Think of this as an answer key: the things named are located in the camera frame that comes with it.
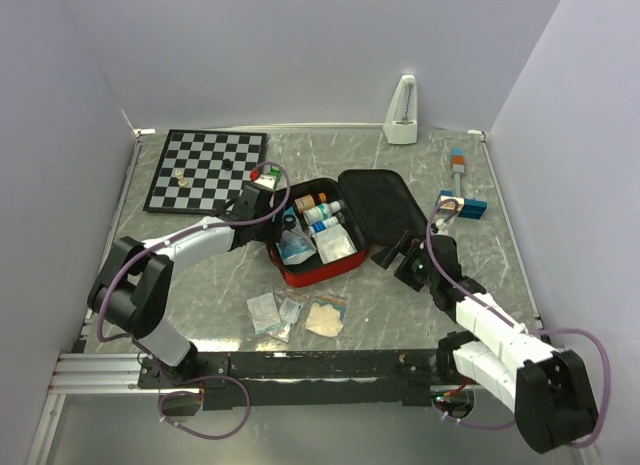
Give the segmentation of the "white gauze packet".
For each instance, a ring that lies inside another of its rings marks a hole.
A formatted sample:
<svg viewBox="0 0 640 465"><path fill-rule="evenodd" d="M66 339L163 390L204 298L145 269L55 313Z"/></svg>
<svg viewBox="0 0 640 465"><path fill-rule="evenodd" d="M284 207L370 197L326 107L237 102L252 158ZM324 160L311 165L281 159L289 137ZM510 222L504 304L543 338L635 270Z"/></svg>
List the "white gauze packet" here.
<svg viewBox="0 0 640 465"><path fill-rule="evenodd" d="M332 263L357 252L348 231L341 224L318 232L315 242L323 264Z"/></svg>

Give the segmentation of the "amber medicine bottle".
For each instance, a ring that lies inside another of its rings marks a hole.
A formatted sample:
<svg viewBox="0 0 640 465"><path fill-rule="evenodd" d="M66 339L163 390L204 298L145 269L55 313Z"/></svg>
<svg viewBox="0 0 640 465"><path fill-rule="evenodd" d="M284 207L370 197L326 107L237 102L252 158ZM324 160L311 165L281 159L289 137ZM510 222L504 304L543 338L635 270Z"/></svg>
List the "amber medicine bottle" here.
<svg viewBox="0 0 640 465"><path fill-rule="evenodd" d="M298 214L302 214L326 201L327 195L325 193L306 194L296 198L293 202L293 207Z"/></svg>

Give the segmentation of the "red black medicine case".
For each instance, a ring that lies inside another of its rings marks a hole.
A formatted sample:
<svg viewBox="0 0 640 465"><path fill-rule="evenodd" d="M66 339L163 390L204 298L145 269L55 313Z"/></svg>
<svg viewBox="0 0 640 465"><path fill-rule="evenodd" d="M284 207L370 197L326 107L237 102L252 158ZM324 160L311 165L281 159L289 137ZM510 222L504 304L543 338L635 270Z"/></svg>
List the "red black medicine case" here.
<svg viewBox="0 0 640 465"><path fill-rule="evenodd" d="M372 245L393 246L406 232L421 237L427 218L397 172L386 169L349 169L336 180L316 178L293 185L290 199L323 193L327 199L341 201L349 233L356 252L329 264L314 255L299 265L283 263L274 244L267 250L271 262L284 281L296 288L311 286L359 267Z"/></svg>

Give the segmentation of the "clear green-label bottle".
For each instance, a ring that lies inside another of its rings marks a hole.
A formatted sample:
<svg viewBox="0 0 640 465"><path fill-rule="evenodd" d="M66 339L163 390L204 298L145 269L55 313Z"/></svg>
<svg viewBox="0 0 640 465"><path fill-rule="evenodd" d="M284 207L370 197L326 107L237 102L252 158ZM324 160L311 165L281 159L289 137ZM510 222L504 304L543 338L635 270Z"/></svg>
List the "clear green-label bottle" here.
<svg viewBox="0 0 640 465"><path fill-rule="evenodd" d="M321 222L331 218L343 208L342 201L333 201L330 203L321 203L309 210L303 212L303 218L308 225Z"/></svg>

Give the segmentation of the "black handled scissors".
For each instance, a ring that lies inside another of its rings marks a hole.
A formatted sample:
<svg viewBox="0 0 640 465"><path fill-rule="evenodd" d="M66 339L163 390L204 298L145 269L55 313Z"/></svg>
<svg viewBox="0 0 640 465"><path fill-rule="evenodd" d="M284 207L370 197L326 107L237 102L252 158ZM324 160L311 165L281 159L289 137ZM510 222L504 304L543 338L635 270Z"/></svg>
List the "black handled scissors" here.
<svg viewBox="0 0 640 465"><path fill-rule="evenodd" d="M283 231L305 236L304 230L295 214L283 215Z"/></svg>

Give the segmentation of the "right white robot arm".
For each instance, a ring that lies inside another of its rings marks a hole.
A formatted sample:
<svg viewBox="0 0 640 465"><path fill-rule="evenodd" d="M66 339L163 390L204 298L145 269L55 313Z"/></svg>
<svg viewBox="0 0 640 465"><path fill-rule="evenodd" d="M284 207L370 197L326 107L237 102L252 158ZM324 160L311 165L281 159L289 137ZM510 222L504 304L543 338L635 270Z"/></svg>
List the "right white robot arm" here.
<svg viewBox="0 0 640 465"><path fill-rule="evenodd" d="M461 331L439 343L436 370L448 383L481 385L507 407L525 442L545 453L595 432L599 411L584 361L558 350L511 318L487 290L464 274L456 241L446 235L420 240L405 233L373 255L415 291L428 288L436 307Z"/></svg>

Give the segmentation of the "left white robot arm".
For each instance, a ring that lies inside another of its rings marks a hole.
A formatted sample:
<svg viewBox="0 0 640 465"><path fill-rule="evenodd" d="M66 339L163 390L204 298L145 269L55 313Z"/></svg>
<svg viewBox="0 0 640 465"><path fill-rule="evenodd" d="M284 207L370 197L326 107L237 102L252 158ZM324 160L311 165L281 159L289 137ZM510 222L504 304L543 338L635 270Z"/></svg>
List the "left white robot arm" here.
<svg viewBox="0 0 640 465"><path fill-rule="evenodd" d="M250 183L230 210L221 208L191 227L153 240L125 236L114 242L87 298L98 314L98 338L109 340L103 332L107 321L162 363L161 373L172 385L192 383L199 373L198 350L167 316L171 282L205 259L281 231L275 218L286 201L273 200L273 189Z"/></svg>

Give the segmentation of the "blue white bandage packet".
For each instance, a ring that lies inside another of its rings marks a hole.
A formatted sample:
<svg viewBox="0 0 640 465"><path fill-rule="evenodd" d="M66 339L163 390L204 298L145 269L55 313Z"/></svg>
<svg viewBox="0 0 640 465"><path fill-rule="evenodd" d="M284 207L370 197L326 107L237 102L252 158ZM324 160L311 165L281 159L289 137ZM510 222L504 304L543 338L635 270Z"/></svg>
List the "blue white bandage packet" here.
<svg viewBox="0 0 640 465"><path fill-rule="evenodd" d="M313 241L307 235L291 231L283 232L276 247L287 266L300 265L317 253Z"/></svg>

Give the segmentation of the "clear bag with pads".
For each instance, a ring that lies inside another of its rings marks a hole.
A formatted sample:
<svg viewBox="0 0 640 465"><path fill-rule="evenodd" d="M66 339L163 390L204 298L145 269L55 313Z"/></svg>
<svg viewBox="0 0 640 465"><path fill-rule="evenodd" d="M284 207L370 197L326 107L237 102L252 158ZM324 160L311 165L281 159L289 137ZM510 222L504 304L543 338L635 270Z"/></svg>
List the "clear bag with pads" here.
<svg viewBox="0 0 640 465"><path fill-rule="evenodd" d="M247 307L256 334L280 327L281 318L272 292L249 299Z"/></svg>

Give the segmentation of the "blue white small bottle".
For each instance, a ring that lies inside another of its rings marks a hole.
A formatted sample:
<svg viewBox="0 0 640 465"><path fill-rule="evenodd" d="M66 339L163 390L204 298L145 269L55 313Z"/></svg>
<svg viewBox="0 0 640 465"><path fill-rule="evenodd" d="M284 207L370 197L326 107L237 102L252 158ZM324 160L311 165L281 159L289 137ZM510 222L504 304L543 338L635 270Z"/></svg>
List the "blue white small bottle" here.
<svg viewBox="0 0 640 465"><path fill-rule="evenodd" d="M310 225L308 232L313 236L334 226L341 225L343 222L344 218L342 216L332 216Z"/></svg>

